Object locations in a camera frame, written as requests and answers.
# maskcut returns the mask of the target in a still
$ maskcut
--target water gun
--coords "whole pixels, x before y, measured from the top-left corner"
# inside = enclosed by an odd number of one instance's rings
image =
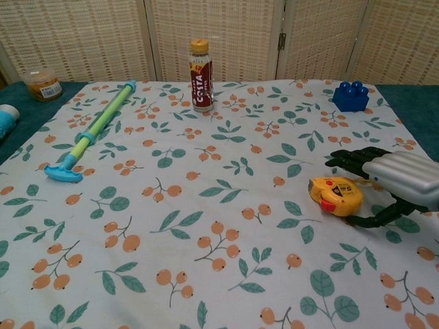
[[[90,124],[85,132],[80,135],[80,141],[64,158],[62,164],[59,167],[46,166],[44,168],[44,172],[46,173],[46,175],[54,180],[60,180],[62,182],[80,182],[82,180],[82,174],[75,173],[71,169],[82,157],[85,149],[89,145],[93,145],[95,143],[96,137],[111,121],[113,114],[120,107],[123,101],[135,90],[136,82],[134,80],[127,82],[125,86],[111,100],[111,102],[108,103],[102,114]]]

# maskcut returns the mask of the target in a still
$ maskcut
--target orange bottle cap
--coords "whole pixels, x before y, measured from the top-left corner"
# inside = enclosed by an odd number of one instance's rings
[[[193,39],[191,41],[193,53],[207,53],[209,51],[209,41],[207,39]]]

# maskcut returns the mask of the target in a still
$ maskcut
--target yellow tape measure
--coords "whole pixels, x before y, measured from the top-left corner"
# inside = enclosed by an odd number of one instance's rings
[[[345,177],[317,177],[309,180],[311,198],[323,211],[346,217],[357,212],[363,203],[363,193],[355,183]]]

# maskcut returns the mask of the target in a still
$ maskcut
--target table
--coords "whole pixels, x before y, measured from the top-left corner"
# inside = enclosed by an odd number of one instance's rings
[[[187,83],[138,83],[84,180],[49,180],[121,83],[84,86],[0,166],[0,326],[437,328],[438,214],[366,230],[308,196],[309,178],[356,179],[325,167],[336,149],[425,155],[374,86],[340,113],[337,85],[220,83],[201,115]],[[361,215],[392,202],[358,182]]]

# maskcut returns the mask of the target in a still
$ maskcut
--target blue lego brick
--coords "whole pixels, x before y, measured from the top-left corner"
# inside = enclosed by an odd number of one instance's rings
[[[368,92],[360,81],[355,81],[352,85],[345,81],[335,89],[332,101],[342,112],[364,111],[369,101]]]

